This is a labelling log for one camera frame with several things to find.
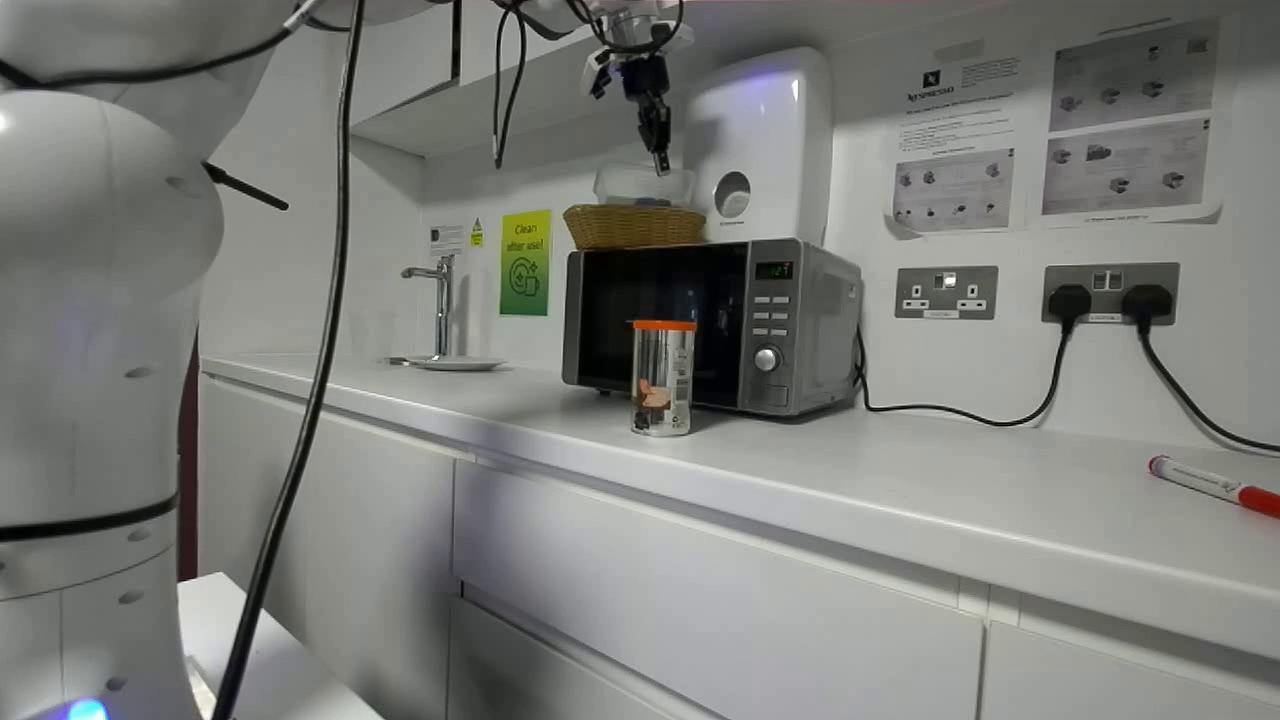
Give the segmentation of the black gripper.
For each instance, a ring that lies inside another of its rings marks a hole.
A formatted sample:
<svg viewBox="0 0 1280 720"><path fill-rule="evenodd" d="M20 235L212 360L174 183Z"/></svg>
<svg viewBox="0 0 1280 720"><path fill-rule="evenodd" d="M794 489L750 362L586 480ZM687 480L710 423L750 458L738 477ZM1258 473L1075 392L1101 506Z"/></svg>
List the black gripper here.
<svg viewBox="0 0 1280 720"><path fill-rule="evenodd" d="M590 57L590 95L603 99L608 89L622 83L638 104L641 141L653 156L653 168L671 171L671 107L667 107L667 62L657 50L612 50L602 46Z"/></svg>

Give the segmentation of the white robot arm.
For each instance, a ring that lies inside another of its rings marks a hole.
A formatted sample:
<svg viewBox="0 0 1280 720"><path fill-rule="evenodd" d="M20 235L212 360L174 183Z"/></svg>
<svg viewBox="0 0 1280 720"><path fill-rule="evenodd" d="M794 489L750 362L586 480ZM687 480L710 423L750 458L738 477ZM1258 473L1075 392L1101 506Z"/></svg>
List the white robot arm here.
<svg viewBox="0 0 1280 720"><path fill-rule="evenodd" d="M292 0L288 29L311 24L350 30L355 19L392 24L419 15L447 0ZM529 67L529 37L565 38L582 29L597 37L590 60L590 91L603 95L608 83L626 89L638 107L638 131L653 168L671 171L671 104L667 104L667 46L684 29L687 0L491 0L496 29L517 29L513 79L491 95L491 165L509 156L517 95Z"/></svg>

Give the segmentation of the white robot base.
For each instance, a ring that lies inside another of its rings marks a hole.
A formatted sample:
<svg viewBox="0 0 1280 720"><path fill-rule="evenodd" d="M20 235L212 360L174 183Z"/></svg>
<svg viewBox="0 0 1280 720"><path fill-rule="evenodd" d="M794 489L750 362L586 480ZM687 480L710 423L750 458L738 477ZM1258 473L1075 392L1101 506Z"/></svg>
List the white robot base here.
<svg viewBox="0 0 1280 720"><path fill-rule="evenodd" d="M0 0L0 720L201 720L181 400L267 57L366 0Z"/></svg>

